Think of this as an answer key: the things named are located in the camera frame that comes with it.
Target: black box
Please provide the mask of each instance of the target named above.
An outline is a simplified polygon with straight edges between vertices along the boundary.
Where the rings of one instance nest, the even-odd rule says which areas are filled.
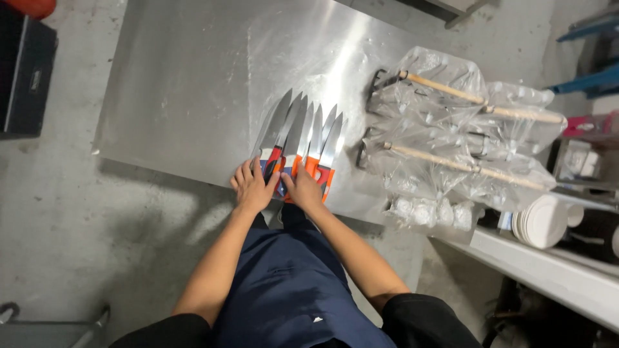
[[[37,137],[58,45],[56,31],[0,1],[0,135]]]

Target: metal countertop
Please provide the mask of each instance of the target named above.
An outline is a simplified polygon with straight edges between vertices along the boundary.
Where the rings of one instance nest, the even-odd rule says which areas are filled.
[[[373,74],[413,35],[331,0],[131,0],[93,153],[228,186],[289,89],[349,119],[326,201],[381,224],[382,181],[355,168]]]

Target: knife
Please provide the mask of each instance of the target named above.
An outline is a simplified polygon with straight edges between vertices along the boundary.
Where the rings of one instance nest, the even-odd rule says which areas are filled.
[[[295,118],[295,122],[292,124],[292,128],[290,128],[290,132],[288,132],[288,138],[284,146],[284,155],[282,156],[282,171],[290,175],[291,178],[297,175],[297,164],[303,160],[303,157],[299,155],[301,145],[306,146],[307,143],[310,142],[308,134],[311,131],[313,109],[314,104],[310,105],[308,109],[308,96],[306,95],[301,100],[301,107],[298,111],[298,115]],[[287,189],[283,181],[279,182],[277,192],[281,197],[286,195]]]
[[[344,147],[344,141],[346,140],[346,127],[348,126],[348,120],[344,121],[342,124],[342,130],[340,131],[340,138],[337,140],[337,145],[335,147],[335,155],[333,156],[333,161],[337,160],[337,157],[342,152],[342,148]],[[327,179],[327,187],[324,190],[324,194],[322,196],[322,202],[324,203],[327,199],[327,195],[329,194],[329,190],[331,189],[331,181],[333,180],[333,176],[335,175],[335,169],[331,168],[329,172],[329,179]]]
[[[316,167],[320,161],[322,151],[322,106],[318,105],[318,111],[314,116],[314,123],[311,127],[311,140],[309,142],[308,158],[305,161],[305,169],[314,177]]]
[[[271,156],[267,160],[266,169],[264,170],[265,183],[269,182],[269,180],[271,179],[271,175],[273,175],[273,173],[277,170],[275,168],[275,165],[277,164],[279,157],[282,155],[282,149],[284,147],[284,144],[286,143],[286,137],[288,136],[288,132],[290,131],[290,128],[295,121],[295,117],[297,116],[297,114],[299,113],[299,109],[301,108],[302,94],[303,93],[299,93],[299,95],[297,95],[297,97],[292,102],[290,108],[288,108],[284,125],[279,129],[279,133],[277,134],[277,138],[275,139],[275,145],[273,146],[273,151],[271,152]]]
[[[267,129],[264,138],[262,139],[262,143],[260,144],[260,168],[262,169],[262,176],[264,176],[266,172],[267,162],[271,159],[271,157],[274,157],[275,161],[279,158],[279,154],[274,152],[275,140],[277,139],[277,136],[286,120],[291,99],[292,89],[286,92],[282,100],[275,108],[269,123],[269,128]]]
[[[322,190],[323,199],[326,199],[324,194],[327,190],[329,174],[331,173],[331,168],[333,166],[333,162],[335,161],[335,152],[337,150],[337,143],[340,139],[340,133],[342,131],[343,118],[344,115],[340,114],[335,119],[333,127],[331,128],[329,136],[327,137],[327,141],[324,143],[324,149],[322,150],[322,153],[320,155],[320,162],[318,163],[318,168],[316,169],[316,171],[320,173],[320,177],[316,181],[318,182],[318,186],[320,186],[320,189]]]
[[[337,104],[333,106],[331,112],[329,112],[329,116],[327,116],[327,120],[324,122],[324,126],[322,126],[322,136],[321,141],[322,145],[320,146],[320,151],[324,149],[324,143],[327,141],[327,137],[329,136],[329,131],[333,127],[333,122],[335,121],[335,116],[337,115]]]

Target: navy blue apron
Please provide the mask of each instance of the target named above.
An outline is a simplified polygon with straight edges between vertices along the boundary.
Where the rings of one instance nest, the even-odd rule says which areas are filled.
[[[352,299],[344,269],[315,230],[252,228],[214,325],[217,346],[395,347]]]

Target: person's left hand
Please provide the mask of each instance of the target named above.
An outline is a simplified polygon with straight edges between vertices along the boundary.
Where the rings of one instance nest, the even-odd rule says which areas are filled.
[[[249,168],[250,163],[251,160],[247,160],[236,169],[234,176],[230,179],[230,184],[236,192],[238,207],[252,214],[258,214],[271,201],[280,173],[273,173],[269,184],[265,185],[260,169],[260,158],[256,156],[254,159],[253,173]]]

